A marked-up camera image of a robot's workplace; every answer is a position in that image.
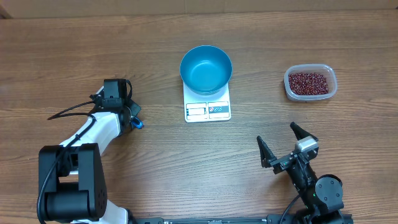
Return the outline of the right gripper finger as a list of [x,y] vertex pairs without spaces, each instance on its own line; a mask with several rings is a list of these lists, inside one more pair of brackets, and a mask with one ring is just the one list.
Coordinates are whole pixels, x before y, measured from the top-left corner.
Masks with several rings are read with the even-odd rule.
[[271,149],[260,136],[257,136],[256,139],[261,155],[261,166],[264,168],[272,167],[271,163],[277,159],[276,156],[272,153]]
[[309,132],[307,132],[306,130],[302,129],[295,122],[290,123],[290,128],[294,132],[295,137],[297,138],[298,141],[301,139],[304,139],[306,137],[312,137],[314,140],[318,141],[318,138],[316,136],[314,136],[314,135],[310,134]]

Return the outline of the red scoop with blue handle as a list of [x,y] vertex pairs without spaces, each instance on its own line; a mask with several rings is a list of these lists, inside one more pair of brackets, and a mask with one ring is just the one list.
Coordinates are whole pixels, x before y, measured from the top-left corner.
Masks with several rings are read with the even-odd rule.
[[130,120],[131,129],[142,129],[144,127],[144,123],[137,117],[134,117]]

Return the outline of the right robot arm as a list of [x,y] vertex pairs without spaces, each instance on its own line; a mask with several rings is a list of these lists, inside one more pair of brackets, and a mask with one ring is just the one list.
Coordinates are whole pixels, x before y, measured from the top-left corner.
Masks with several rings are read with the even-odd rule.
[[318,138],[295,122],[290,128],[297,138],[294,150],[276,157],[266,142],[257,137],[261,166],[273,168],[275,174],[288,173],[298,195],[281,215],[270,214],[267,223],[353,223],[351,215],[344,215],[343,183],[332,174],[317,177],[310,161],[318,156]]

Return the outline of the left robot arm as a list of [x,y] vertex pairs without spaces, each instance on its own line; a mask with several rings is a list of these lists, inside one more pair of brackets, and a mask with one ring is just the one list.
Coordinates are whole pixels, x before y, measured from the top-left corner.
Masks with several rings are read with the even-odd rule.
[[108,199],[101,155],[115,138],[143,128],[140,106],[127,79],[105,79],[90,95],[94,107],[70,138],[39,152],[37,218],[41,223],[135,223],[132,213]]

